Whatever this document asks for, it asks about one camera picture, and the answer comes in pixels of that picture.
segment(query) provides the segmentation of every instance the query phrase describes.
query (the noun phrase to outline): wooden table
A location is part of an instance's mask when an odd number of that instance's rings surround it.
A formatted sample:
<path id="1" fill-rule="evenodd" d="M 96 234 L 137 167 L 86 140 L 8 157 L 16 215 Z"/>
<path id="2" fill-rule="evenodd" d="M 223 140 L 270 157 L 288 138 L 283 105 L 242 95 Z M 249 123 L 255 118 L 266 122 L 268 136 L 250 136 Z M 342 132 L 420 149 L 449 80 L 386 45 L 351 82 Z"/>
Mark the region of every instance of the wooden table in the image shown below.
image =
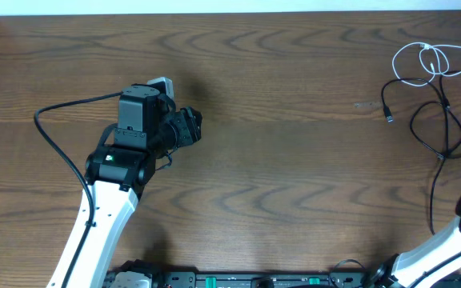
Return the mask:
<path id="1" fill-rule="evenodd" d="M 461 45 L 461 12 L 0 17 L 0 286 L 44 287 L 77 214 L 81 186 L 36 131 L 44 106 L 158 76 L 178 106 L 201 110 L 202 141 L 146 187 L 112 266 L 141 258 L 200 270 L 372 267 L 430 237 L 437 159 L 408 121 L 428 88 L 387 91 L 403 45 Z M 399 71 L 424 76 L 417 49 Z M 454 67 L 460 53 L 449 53 Z M 448 79 L 461 120 L 461 77 Z M 44 115 L 51 137 L 84 167 L 117 99 Z M 439 111 L 418 131 L 442 145 Z M 444 227 L 461 195 L 461 160 L 435 197 Z"/>

